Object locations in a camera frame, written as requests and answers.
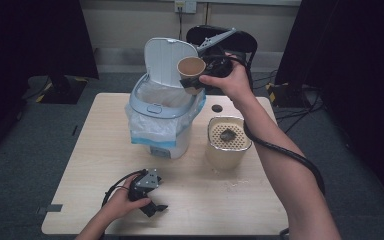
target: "human arm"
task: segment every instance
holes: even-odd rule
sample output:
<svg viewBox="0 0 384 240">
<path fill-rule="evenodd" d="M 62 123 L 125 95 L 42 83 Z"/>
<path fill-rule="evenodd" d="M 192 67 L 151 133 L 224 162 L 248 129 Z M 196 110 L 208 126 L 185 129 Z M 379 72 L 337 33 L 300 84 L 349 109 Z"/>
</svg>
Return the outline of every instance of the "human arm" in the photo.
<svg viewBox="0 0 384 240">
<path fill-rule="evenodd" d="M 93 216 L 76 240 L 96 240 L 105 229 L 116 219 L 123 217 L 130 211 L 146 206 L 151 202 L 149 198 L 142 198 L 131 202 L 128 197 L 128 187 L 137 175 L 126 179 L 123 187 L 114 192 L 110 200 Z"/>
<path fill-rule="evenodd" d="M 233 71 L 228 77 L 204 75 L 200 81 L 223 90 L 242 113 L 254 136 L 304 156 L 254 97 L 242 65 L 233 61 Z M 340 239 L 313 173 L 282 153 L 254 145 L 266 175 L 286 209 L 290 239 Z"/>
</svg>

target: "wooden table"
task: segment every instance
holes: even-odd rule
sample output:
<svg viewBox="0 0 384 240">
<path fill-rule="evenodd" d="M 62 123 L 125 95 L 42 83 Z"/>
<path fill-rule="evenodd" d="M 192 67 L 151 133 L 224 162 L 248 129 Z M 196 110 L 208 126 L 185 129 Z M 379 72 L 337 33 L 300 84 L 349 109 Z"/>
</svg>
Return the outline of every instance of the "wooden table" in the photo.
<svg viewBox="0 0 384 240">
<path fill-rule="evenodd" d="M 148 218 L 140 210 L 113 222 L 109 235 L 277 235 L 287 227 L 286 212 L 275 195 L 254 147 L 234 171 L 214 170 L 205 159 L 207 126 L 215 116 L 241 116 L 225 96 L 207 96 L 192 124 L 191 143 L 179 159 L 154 157 L 130 143 L 124 106 L 129 94 L 101 93 L 91 107 L 52 204 L 45 234 L 78 234 L 99 210 L 104 193 L 123 176 L 141 169 L 158 170 L 159 188 L 149 196 L 169 207 Z M 259 98 L 274 119 L 268 99 Z M 211 106 L 219 104 L 221 113 Z"/>
</svg>

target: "power outlet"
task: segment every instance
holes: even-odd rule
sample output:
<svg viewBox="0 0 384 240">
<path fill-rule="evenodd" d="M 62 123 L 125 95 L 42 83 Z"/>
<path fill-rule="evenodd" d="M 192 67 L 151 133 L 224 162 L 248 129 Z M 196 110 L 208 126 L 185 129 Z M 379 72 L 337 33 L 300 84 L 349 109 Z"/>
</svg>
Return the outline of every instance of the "power outlet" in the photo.
<svg viewBox="0 0 384 240">
<path fill-rule="evenodd" d="M 196 13 L 196 1 L 174 1 L 174 12 Z"/>
</svg>

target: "carpeted floor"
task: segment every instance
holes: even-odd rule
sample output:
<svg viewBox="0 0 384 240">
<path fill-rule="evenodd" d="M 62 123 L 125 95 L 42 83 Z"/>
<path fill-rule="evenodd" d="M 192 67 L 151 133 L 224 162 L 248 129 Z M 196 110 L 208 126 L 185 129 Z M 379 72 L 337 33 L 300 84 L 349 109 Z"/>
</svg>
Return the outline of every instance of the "carpeted floor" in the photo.
<svg viewBox="0 0 384 240">
<path fill-rule="evenodd" d="M 39 104 L 34 97 L 28 99 L 21 120 L 0 144 L 0 239 L 73 239 L 44 235 L 41 225 L 45 216 L 37 213 L 38 209 L 51 203 L 96 94 L 130 92 L 141 75 L 101 73 L 100 80 L 89 81 L 76 105 Z M 264 86 L 269 76 L 254 73 L 255 87 Z M 46 80 L 31 78 L 31 89 L 25 96 L 40 90 Z M 264 88 L 255 93 L 267 96 Z M 314 93 L 309 99 L 316 99 Z M 279 126 L 289 129 L 298 119 L 289 116 L 299 114 L 299 110 L 274 108 Z M 288 135 L 319 167 L 326 183 L 326 199 L 343 239 L 384 239 L 384 189 L 347 148 L 346 135 L 324 108 L 301 119 Z"/>
</svg>

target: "black chair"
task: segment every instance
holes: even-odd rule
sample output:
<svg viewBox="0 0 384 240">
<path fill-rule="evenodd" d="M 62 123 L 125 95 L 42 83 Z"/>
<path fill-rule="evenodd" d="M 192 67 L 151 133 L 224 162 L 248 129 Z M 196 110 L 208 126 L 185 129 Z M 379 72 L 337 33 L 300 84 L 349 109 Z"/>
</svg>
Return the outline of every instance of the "black chair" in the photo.
<svg viewBox="0 0 384 240">
<path fill-rule="evenodd" d="M 230 29 L 210 25 L 195 26 L 186 33 L 186 42 L 201 45 L 205 38 L 228 32 Z M 253 36 L 244 31 L 236 31 L 233 35 L 221 41 L 220 45 L 226 52 L 235 54 L 245 62 L 246 69 L 251 72 L 251 64 L 258 48 L 258 43 Z"/>
</svg>

